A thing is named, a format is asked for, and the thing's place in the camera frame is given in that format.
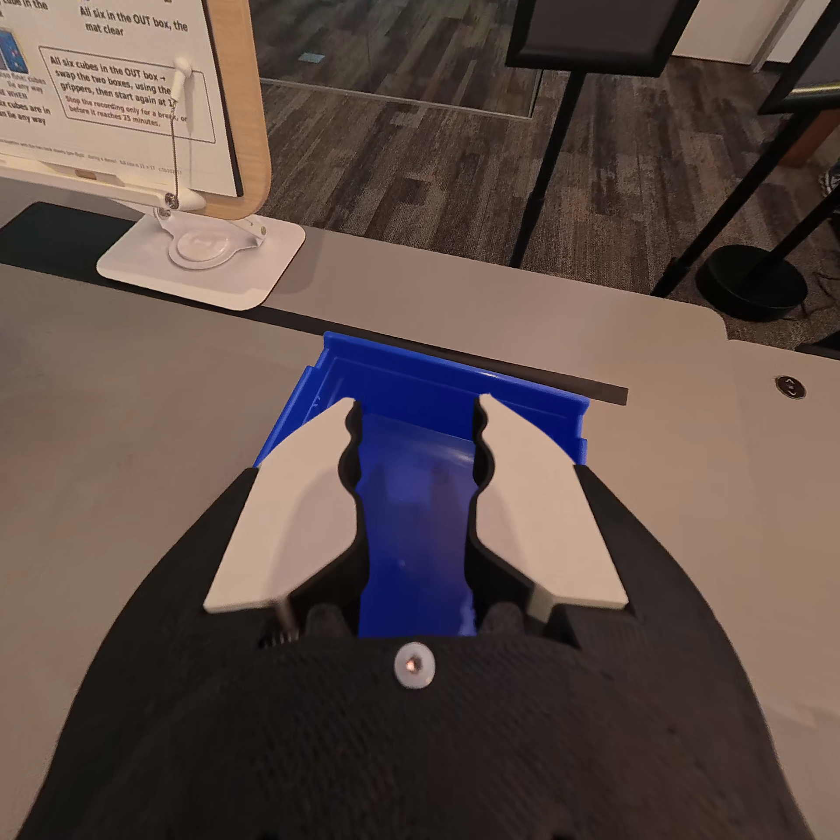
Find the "blue plastic storage bin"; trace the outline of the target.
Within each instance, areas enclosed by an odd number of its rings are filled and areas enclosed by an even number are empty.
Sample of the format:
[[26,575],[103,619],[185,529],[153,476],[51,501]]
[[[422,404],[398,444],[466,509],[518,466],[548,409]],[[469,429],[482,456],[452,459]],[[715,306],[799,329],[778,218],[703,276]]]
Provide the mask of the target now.
[[475,399],[489,393],[586,460],[585,396],[385,343],[326,332],[255,466],[344,397],[362,407],[361,479],[371,573],[361,637],[472,635],[464,576]]

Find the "black framed floor sign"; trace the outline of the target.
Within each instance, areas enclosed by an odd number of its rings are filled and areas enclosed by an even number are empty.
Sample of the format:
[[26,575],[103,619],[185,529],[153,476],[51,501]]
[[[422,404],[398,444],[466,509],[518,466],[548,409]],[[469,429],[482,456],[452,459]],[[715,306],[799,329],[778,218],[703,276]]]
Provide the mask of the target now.
[[[816,119],[838,109],[838,26],[839,2],[832,1],[759,109],[763,116],[788,115],[786,124],[684,253],[668,265],[652,296],[666,298],[677,288]],[[696,272],[701,296],[720,312],[749,322],[771,322],[792,312],[805,301],[808,287],[787,258],[834,213],[838,202],[836,188],[771,250],[749,245],[716,249]]]
[[568,71],[509,266],[520,268],[588,75],[659,77],[698,1],[520,1],[506,66]]

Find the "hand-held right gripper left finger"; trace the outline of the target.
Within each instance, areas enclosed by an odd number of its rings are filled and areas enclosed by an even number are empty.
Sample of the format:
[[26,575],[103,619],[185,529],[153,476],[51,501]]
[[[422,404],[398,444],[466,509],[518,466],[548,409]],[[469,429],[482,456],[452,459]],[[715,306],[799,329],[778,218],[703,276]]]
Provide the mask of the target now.
[[271,608],[304,625],[314,606],[359,625],[369,581],[362,499],[362,406],[350,397],[274,447],[255,481],[206,594],[207,613]]

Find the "printed instruction sheet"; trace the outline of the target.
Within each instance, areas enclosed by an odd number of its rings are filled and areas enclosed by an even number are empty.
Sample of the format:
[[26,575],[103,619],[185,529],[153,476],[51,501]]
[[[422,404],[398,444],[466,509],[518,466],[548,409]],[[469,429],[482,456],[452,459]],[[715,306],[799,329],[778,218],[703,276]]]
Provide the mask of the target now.
[[207,2],[2,1],[1,151],[240,197]]

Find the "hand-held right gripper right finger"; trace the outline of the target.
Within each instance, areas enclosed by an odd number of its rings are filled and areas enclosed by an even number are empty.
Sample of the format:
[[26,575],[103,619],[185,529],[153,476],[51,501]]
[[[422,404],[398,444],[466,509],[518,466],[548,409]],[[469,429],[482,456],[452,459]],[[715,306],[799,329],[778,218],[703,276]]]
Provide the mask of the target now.
[[490,394],[475,400],[473,432],[465,580],[476,620],[501,602],[534,622],[559,606],[628,607],[572,457]]

